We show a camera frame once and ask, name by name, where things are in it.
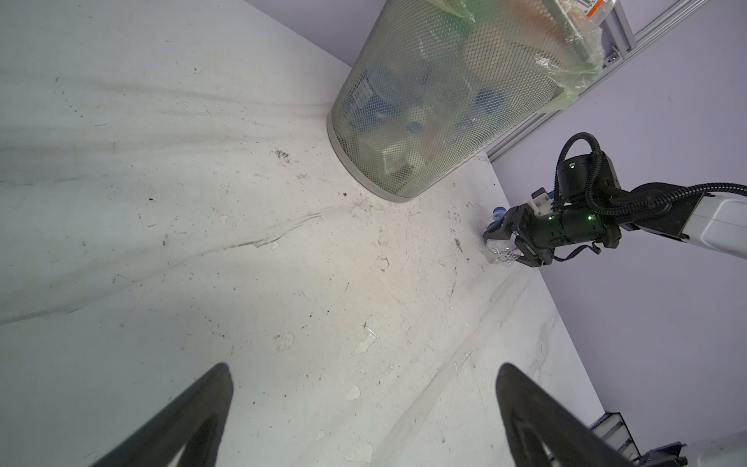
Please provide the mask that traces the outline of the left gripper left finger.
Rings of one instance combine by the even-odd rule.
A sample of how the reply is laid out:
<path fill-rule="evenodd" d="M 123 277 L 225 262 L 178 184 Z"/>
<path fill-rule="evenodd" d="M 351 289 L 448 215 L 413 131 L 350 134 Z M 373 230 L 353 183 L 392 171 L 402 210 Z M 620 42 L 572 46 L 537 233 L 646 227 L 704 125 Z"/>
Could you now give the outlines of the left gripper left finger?
<path fill-rule="evenodd" d="M 219 363 L 95 464 L 214 466 L 231 399 L 231 371 Z"/>

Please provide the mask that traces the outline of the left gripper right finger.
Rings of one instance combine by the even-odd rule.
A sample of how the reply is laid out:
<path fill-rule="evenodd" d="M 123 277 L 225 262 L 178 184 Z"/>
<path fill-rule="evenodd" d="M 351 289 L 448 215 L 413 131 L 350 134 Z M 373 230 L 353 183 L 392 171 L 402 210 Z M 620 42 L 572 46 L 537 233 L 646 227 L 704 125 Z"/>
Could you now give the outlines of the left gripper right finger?
<path fill-rule="evenodd" d="M 495 391 L 515 465 L 630 465 L 515 365 L 500 367 Z"/>

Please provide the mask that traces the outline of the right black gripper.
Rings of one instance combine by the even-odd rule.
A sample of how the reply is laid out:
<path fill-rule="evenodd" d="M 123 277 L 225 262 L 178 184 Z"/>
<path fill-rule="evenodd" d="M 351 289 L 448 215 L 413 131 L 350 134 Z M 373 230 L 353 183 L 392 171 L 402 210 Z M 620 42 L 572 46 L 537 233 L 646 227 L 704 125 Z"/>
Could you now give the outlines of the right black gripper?
<path fill-rule="evenodd" d="M 566 207 L 538 217 L 523 205 L 512 207 L 500 220 L 493 221 L 482 234 L 485 241 L 515 241 L 519 249 L 516 262 L 529 268 L 541 268 L 556 260 L 558 247 L 579 245 L 598 254 L 601 244 L 617 248 L 622 238 L 620 227 L 585 207 Z"/>

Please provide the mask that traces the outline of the blue cap bottle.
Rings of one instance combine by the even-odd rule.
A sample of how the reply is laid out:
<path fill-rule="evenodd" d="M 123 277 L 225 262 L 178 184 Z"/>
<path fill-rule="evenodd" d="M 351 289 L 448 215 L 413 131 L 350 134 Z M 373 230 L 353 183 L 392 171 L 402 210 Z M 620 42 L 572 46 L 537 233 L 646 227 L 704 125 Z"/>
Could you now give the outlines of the blue cap bottle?
<path fill-rule="evenodd" d="M 504 218 L 507 213 L 507 209 L 503 206 L 498 206 L 492 211 L 492 219 L 488 224 L 488 229 L 491 230 L 496 227 Z M 494 259 L 505 266 L 511 266 L 517 262 L 517 258 L 521 255 L 521 251 L 517 249 L 515 240 L 511 237 L 508 241 L 498 241 L 498 239 L 486 239 L 486 246 L 492 252 Z"/>

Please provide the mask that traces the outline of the orange label bottle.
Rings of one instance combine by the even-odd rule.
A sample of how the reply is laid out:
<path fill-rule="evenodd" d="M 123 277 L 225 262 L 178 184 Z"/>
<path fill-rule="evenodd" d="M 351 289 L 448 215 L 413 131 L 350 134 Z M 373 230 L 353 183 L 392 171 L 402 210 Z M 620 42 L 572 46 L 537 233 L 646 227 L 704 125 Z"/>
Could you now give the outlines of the orange label bottle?
<path fill-rule="evenodd" d="M 616 7 L 617 0 L 564 0 L 563 9 L 574 19 L 601 25 Z"/>

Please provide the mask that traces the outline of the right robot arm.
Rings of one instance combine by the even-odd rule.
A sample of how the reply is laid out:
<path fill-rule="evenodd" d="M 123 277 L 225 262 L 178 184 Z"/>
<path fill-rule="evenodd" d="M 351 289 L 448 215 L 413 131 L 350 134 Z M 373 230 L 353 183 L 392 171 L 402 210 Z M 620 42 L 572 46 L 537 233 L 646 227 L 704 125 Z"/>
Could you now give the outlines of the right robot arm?
<path fill-rule="evenodd" d="M 482 237 L 502 260 L 529 268 L 562 262 L 588 250 L 615 249 L 625 232 L 746 256 L 746 188 L 727 182 L 679 186 L 652 182 L 624 190 L 611 159 L 588 132 L 562 147 L 554 188 L 528 202 L 496 211 Z"/>

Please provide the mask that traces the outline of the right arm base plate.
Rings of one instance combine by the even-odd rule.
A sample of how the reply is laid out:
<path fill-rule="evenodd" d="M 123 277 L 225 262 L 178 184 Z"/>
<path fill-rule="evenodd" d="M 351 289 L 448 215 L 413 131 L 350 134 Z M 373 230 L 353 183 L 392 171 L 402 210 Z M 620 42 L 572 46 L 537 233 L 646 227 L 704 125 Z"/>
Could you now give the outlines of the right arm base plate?
<path fill-rule="evenodd" d="M 685 444 L 676 442 L 651 449 L 651 451 L 647 451 L 636 459 L 636 465 L 642 467 L 685 467 L 689 464 L 687 457 L 683 455 L 685 447 Z"/>

